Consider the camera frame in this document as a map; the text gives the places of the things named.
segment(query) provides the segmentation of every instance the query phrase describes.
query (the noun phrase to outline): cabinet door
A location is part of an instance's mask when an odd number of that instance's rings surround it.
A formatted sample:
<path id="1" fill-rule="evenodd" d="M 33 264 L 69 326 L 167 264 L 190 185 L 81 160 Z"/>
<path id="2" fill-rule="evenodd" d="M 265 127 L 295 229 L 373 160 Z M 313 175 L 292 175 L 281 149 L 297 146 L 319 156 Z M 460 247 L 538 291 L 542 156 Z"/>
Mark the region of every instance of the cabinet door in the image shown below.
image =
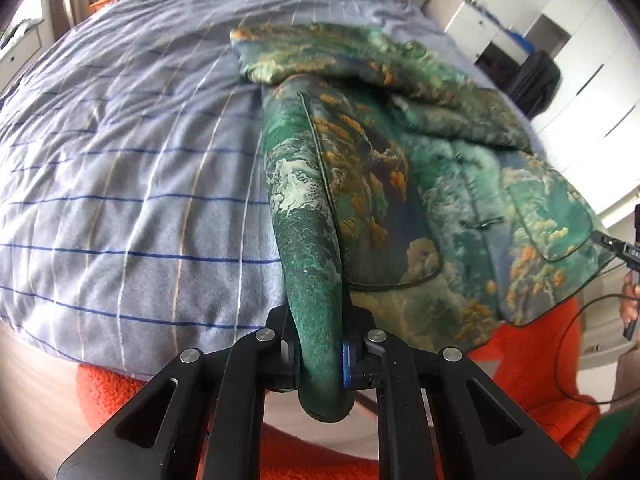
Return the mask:
<path id="1" fill-rule="evenodd" d="M 574 100 L 580 88 L 613 54 L 624 33 L 625 26 L 615 10 L 606 0 L 600 0 L 554 59 L 562 79 L 549 108 L 531 123 L 537 132 L 544 130 Z"/>
<path id="2" fill-rule="evenodd" d="M 549 162 L 565 170 L 611 132 L 640 99 L 640 51 L 624 39 L 596 77 L 553 120 L 540 140 Z"/>
<path id="3" fill-rule="evenodd" d="M 543 14 L 574 35 L 599 0 L 551 0 L 543 9 Z"/>
<path id="4" fill-rule="evenodd" d="M 519 65 L 522 65 L 527 60 L 527 57 L 529 57 L 529 53 L 502 30 L 495 35 L 492 43 Z"/>
<path id="5" fill-rule="evenodd" d="M 441 30 L 447 30 L 464 5 L 463 0 L 429 0 L 424 13 L 435 20 Z"/>
<path id="6" fill-rule="evenodd" d="M 638 132 L 640 105 L 563 172 L 597 214 L 640 186 L 640 164 L 634 153 Z"/>
<path id="7" fill-rule="evenodd" d="M 492 20 L 475 10 L 470 5 L 463 5 L 456 14 L 454 20 L 465 22 L 470 27 L 478 27 L 486 38 L 493 38 L 500 28 Z"/>
<path id="8" fill-rule="evenodd" d="M 492 32 L 488 32 L 480 23 L 469 23 L 457 17 L 445 30 L 456 42 L 458 48 L 471 62 L 476 62 L 493 39 Z"/>
<path id="9" fill-rule="evenodd" d="M 42 54 L 38 28 L 33 27 L 0 57 L 0 94 Z"/>

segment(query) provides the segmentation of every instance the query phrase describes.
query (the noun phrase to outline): wooden floor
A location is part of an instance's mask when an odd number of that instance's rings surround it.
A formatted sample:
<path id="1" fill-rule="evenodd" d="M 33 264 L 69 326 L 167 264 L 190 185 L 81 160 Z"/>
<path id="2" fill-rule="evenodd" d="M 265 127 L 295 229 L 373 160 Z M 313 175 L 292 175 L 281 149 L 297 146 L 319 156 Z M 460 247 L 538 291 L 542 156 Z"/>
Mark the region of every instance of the wooden floor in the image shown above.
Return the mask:
<path id="1" fill-rule="evenodd" d="M 91 434 L 76 400 L 76 367 L 0 323 L 0 438 L 22 455 L 23 467 L 31 465 L 34 478 L 52 479 Z"/>
<path id="2" fill-rule="evenodd" d="M 53 479 L 91 433 L 76 397 L 76 367 L 19 340 L 0 323 L 0 439 L 34 480 Z M 308 442 L 378 457 L 377 423 L 364 411 L 323 424 L 302 410 L 296 392 L 269 394 L 264 421 Z"/>

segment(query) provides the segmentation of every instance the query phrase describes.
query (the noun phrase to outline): white wardrobe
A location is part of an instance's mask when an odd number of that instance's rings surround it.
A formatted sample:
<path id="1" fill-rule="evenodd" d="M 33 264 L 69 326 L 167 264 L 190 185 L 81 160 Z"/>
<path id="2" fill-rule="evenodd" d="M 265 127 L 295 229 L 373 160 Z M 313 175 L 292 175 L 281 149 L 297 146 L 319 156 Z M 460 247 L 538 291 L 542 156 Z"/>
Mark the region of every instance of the white wardrobe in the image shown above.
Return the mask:
<path id="1" fill-rule="evenodd" d="M 640 50 L 606 0 L 551 0 L 543 13 L 572 37 L 555 58 L 558 93 L 532 124 L 601 213 L 640 186 Z"/>

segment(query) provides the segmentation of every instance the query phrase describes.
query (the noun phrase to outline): cable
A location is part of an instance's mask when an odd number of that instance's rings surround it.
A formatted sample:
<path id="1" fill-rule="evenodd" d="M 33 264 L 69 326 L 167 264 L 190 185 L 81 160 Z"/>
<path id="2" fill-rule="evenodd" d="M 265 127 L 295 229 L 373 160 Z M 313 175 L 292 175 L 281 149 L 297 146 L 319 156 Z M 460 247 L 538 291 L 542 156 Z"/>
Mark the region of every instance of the cable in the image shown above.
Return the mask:
<path id="1" fill-rule="evenodd" d="M 610 272 L 613 272 L 614 270 L 617 270 L 620 267 L 624 267 L 625 265 L 626 265 L 626 262 L 622 262 L 621 264 L 617 264 L 615 267 L 611 267 L 610 269 L 607 269 L 604 272 L 601 272 L 600 274 L 598 274 L 598 277 L 604 276 L 605 274 L 609 274 Z"/>
<path id="2" fill-rule="evenodd" d="M 640 298 L 632 298 L 631 296 L 625 296 L 624 294 L 606 294 L 604 296 L 600 296 L 599 298 L 595 298 L 594 300 L 587 302 L 573 317 L 569 325 L 567 325 L 566 329 L 564 329 L 564 333 L 562 334 L 562 337 L 560 338 L 560 343 L 558 344 L 558 351 L 556 352 L 556 358 L 554 361 L 554 383 L 556 384 L 556 388 L 560 391 L 560 393 L 563 394 L 567 399 L 576 400 L 577 402 L 583 402 L 585 404 L 591 404 L 592 406 L 603 406 L 605 404 L 611 404 L 612 402 L 618 402 L 619 400 L 628 399 L 629 397 L 640 393 L 640 388 L 636 388 L 635 390 L 630 391 L 628 394 L 619 396 L 616 399 L 602 400 L 598 402 L 596 400 L 579 399 L 578 397 L 574 397 L 568 394 L 566 391 L 562 389 L 562 386 L 560 386 L 560 383 L 558 381 L 558 361 L 560 359 L 560 349 L 562 348 L 562 343 L 564 343 L 564 338 L 566 338 L 566 335 L 569 333 L 569 329 L 572 327 L 575 321 L 580 317 L 580 314 L 582 314 L 585 310 L 587 310 L 587 308 L 589 308 L 592 304 L 602 300 L 608 300 L 609 298 L 619 298 L 620 300 L 640 301 Z"/>

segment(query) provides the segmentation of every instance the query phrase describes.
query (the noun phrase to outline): bed sheet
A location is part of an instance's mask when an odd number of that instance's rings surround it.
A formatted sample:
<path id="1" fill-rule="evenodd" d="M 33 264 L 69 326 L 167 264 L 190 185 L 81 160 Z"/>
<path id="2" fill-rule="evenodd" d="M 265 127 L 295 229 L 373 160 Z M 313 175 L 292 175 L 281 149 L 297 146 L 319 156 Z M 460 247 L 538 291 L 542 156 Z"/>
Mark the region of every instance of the bed sheet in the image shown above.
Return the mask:
<path id="1" fill-rule="evenodd" d="M 285 301 L 240 24 L 419 40 L 488 79 L 409 0 L 119 0 L 0 98 L 0 319 L 42 350 L 149 378 Z"/>

